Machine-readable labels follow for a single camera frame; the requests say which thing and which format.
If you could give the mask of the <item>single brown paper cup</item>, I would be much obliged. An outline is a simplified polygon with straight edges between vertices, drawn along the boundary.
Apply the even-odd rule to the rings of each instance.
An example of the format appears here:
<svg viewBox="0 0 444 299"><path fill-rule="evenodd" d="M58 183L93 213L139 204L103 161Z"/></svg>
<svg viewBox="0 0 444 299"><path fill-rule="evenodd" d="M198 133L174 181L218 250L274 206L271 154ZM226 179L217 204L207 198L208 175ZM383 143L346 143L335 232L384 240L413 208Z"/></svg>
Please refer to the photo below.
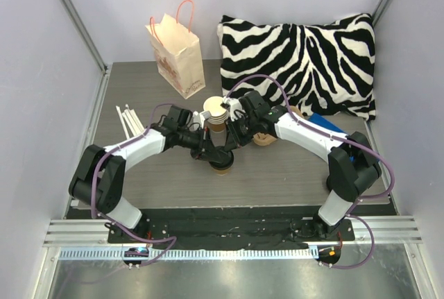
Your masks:
<svg viewBox="0 0 444 299"><path fill-rule="evenodd" d="M210 164L212 170L220 176L223 176L230 172L231 166L221 166L219 164Z"/></svg>

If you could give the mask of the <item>black plastic cup lid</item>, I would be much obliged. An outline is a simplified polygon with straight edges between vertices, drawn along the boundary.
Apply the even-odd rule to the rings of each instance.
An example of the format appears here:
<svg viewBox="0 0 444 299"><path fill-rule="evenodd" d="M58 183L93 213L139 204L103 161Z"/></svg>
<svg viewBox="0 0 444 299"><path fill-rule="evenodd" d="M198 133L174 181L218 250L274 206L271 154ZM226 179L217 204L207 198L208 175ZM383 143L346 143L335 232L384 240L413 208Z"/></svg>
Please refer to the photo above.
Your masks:
<svg viewBox="0 0 444 299"><path fill-rule="evenodd" d="M229 169L234 163L234 154L232 151L219 151L214 159L209 161L210 166L216 170Z"/></svg>

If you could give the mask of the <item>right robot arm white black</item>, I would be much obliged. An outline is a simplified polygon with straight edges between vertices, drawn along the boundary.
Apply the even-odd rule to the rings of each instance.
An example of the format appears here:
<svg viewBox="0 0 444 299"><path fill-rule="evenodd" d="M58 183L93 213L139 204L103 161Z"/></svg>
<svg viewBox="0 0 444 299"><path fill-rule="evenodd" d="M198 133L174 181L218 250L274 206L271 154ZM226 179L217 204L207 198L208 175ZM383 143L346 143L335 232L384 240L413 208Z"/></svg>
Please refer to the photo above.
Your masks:
<svg viewBox="0 0 444 299"><path fill-rule="evenodd" d="M220 106L228 112L225 149L245 146L254 135L262 133L299 145L327 163L330 193L313 217L311 237L331 239L353 203L381 175L374 153L360 148L370 146L361 133L341 134L335 140L331 130L296 116L283 105L271 107L256 91L240 99L225 97Z"/></svg>

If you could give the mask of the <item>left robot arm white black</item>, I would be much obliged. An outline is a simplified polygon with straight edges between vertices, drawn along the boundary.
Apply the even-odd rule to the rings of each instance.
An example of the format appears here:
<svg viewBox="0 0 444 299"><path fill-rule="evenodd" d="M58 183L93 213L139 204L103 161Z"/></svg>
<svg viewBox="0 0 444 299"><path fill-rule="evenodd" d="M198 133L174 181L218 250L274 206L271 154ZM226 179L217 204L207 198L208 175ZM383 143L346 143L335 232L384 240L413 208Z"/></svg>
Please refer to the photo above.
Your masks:
<svg viewBox="0 0 444 299"><path fill-rule="evenodd" d="M171 105L168 114L131 139L105 148L88 146L69 185L69 195L87 203L93 217L101 214L120 227L130 241L148 241L146 215L122 195L124 176L136 164L174 146L188 148L193 159L208 162L213 169L229 168L234 155L213 144L203 120L199 113Z"/></svg>

